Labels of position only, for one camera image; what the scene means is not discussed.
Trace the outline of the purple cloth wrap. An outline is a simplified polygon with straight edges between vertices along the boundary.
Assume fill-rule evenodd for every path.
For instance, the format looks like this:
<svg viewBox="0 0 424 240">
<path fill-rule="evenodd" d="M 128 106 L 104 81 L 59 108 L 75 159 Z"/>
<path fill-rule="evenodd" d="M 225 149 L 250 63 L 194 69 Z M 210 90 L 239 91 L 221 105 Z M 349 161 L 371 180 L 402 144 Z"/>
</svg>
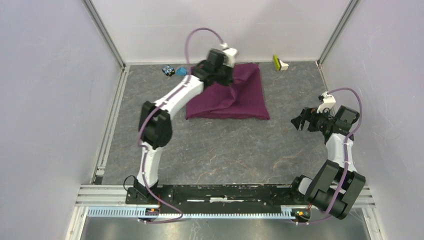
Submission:
<svg viewBox="0 0 424 240">
<path fill-rule="evenodd" d="M 259 64 L 236 64 L 232 76 L 232 85 L 215 83 L 191 99 L 186 104 L 185 119 L 269 120 Z"/>
</svg>

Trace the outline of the blue small block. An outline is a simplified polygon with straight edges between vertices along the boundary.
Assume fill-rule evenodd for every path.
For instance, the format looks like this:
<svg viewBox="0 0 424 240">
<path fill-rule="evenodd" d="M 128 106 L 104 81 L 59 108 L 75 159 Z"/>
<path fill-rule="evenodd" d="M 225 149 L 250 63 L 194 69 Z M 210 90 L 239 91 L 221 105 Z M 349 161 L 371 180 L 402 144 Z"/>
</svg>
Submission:
<svg viewBox="0 0 424 240">
<path fill-rule="evenodd" d="M 179 67 L 176 71 L 175 74 L 177 76 L 186 76 L 188 74 L 188 71 L 185 67 Z"/>
</svg>

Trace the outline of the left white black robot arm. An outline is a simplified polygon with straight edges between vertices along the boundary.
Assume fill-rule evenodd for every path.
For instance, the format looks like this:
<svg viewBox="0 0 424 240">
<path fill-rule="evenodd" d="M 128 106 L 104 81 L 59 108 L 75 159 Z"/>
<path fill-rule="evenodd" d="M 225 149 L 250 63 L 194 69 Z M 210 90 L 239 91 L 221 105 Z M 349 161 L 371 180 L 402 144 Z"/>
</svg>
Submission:
<svg viewBox="0 0 424 240">
<path fill-rule="evenodd" d="M 182 81 L 162 98 L 146 101 L 141 107 L 137 145 L 141 148 L 140 169 L 128 189 L 131 200 L 140 199 L 145 204 L 157 198 L 159 163 L 163 148 L 173 136 L 172 120 L 190 100 L 206 88 L 217 83 L 230 86 L 238 50 L 223 46 L 212 48 L 207 58 L 197 63 Z"/>
</svg>

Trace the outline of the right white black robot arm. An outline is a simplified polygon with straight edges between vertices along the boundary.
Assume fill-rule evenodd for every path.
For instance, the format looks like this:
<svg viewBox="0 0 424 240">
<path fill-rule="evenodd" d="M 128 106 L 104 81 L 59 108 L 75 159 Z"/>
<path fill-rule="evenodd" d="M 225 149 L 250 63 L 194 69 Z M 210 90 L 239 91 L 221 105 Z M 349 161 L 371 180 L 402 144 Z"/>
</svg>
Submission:
<svg viewBox="0 0 424 240">
<path fill-rule="evenodd" d="M 299 131 L 308 123 L 309 132 L 321 132 L 327 149 L 327 160 L 314 178 L 300 175 L 293 180 L 288 191 L 293 203 L 306 202 L 339 220 L 348 215 L 366 183 L 352 162 L 351 127 L 360 117 L 343 105 L 335 115 L 328 109 L 319 112 L 316 107 L 305 107 L 290 121 Z"/>
</svg>

